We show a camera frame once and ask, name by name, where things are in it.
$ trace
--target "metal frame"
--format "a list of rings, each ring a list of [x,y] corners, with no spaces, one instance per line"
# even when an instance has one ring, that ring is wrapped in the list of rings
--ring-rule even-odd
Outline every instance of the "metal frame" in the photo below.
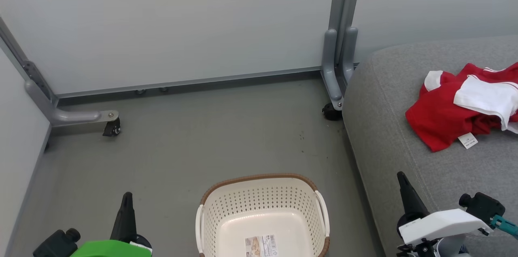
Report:
[[[120,131],[119,112],[116,110],[105,111],[64,111],[57,108],[57,97],[48,86],[47,82],[38,71],[35,64],[28,60],[13,34],[0,17],[0,47],[4,50],[13,65],[25,80],[25,91],[32,98],[37,107],[45,115],[52,127],[84,124],[115,122],[116,133]]]
[[[324,36],[322,78],[335,110],[342,110],[343,92],[355,70],[355,47],[358,29],[352,27],[357,0],[333,0],[329,29]],[[341,7],[340,22],[335,21]]]
[[[269,77],[269,76],[306,73],[306,72],[319,71],[320,69],[321,69],[320,66],[316,66],[316,67],[307,67],[307,68],[299,68],[299,69],[289,69],[289,70],[269,71],[269,72],[252,73],[252,74],[223,76],[223,77],[215,77],[215,78],[207,78],[207,79],[194,79],[194,80],[154,83],[154,84],[128,86],[128,87],[116,87],[116,88],[111,88],[111,89],[99,89],[99,90],[92,90],[92,91],[61,93],[61,94],[58,94],[57,96],[60,100],[62,100],[65,98],[85,97],[85,96],[109,94],[109,93],[121,93],[121,92],[126,92],[126,91],[137,91],[137,90],[142,90],[142,89],[183,87],[183,86],[188,86],[188,85],[210,84],[210,83],[217,83],[217,82],[228,82],[228,81],[254,79],[254,78],[262,78],[262,77]]]

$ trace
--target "black wheel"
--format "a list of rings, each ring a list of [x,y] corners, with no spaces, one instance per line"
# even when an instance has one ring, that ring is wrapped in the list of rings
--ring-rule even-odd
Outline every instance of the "black wheel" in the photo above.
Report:
[[[335,110],[332,103],[326,104],[324,108],[322,108],[322,113],[324,113],[326,120],[339,121],[342,119],[342,111]]]
[[[117,118],[114,121],[106,123],[106,127],[104,128],[104,133],[102,135],[105,137],[115,137],[115,136],[118,136],[120,132],[121,132],[121,119]]]
[[[81,239],[81,234],[72,227],[66,231],[65,235],[74,243]]]

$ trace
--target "gray fabric upholstery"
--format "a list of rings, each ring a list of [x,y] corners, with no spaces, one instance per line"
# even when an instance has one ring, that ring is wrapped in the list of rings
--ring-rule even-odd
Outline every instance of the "gray fabric upholstery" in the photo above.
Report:
[[[403,214],[396,172],[402,170],[428,209],[459,208],[463,193],[483,192],[518,222],[518,135],[494,130],[466,150],[460,142],[432,153],[405,119],[428,71],[459,72],[466,63],[503,69],[518,61],[518,36],[400,45],[362,62],[344,99],[344,122],[374,221],[388,257],[402,240],[396,222]],[[474,257],[517,256],[518,240],[496,231],[468,235]]]

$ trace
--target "basket handle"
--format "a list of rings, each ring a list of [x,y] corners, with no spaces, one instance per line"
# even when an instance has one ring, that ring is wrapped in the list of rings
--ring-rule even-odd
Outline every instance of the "basket handle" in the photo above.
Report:
[[[198,211],[196,212],[196,246],[198,247],[198,252],[203,253],[202,247],[202,209],[203,205],[198,207]]]
[[[329,237],[329,214],[327,213],[327,206],[325,205],[324,198],[322,197],[322,194],[318,192],[318,190],[315,190],[316,193],[316,199],[320,203],[320,208],[322,211],[322,218],[324,218],[324,226],[325,226],[325,236]]]

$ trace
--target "barcode sticker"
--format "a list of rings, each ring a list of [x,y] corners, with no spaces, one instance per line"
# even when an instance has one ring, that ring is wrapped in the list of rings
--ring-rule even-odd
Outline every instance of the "barcode sticker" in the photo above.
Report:
[[[279,257],[275,235],[246,238],[246,257]]]

